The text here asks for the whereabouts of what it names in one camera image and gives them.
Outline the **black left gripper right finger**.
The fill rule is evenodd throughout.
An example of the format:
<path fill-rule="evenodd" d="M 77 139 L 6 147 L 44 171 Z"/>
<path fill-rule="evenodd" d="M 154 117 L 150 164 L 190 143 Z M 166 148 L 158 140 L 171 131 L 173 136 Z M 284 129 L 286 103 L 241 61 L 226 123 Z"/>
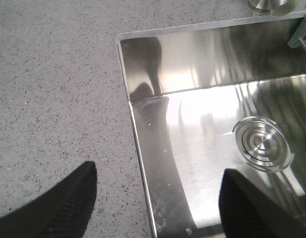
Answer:
<path fill-rule="evenodd" d="M 306 238 L 306 226 L 235 169 L 226 169 L 219 212 L 228 238 Z"/>

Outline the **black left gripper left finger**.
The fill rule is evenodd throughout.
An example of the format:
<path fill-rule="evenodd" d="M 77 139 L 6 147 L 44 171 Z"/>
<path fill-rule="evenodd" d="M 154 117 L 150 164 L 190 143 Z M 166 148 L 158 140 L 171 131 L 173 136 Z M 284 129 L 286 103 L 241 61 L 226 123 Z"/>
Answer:
<path fill-rule="evenodd" d="M 0 218 L 0 238 L 81 238 L 97 196 L 97 169 L 85 161 L 50 190 Z"/>

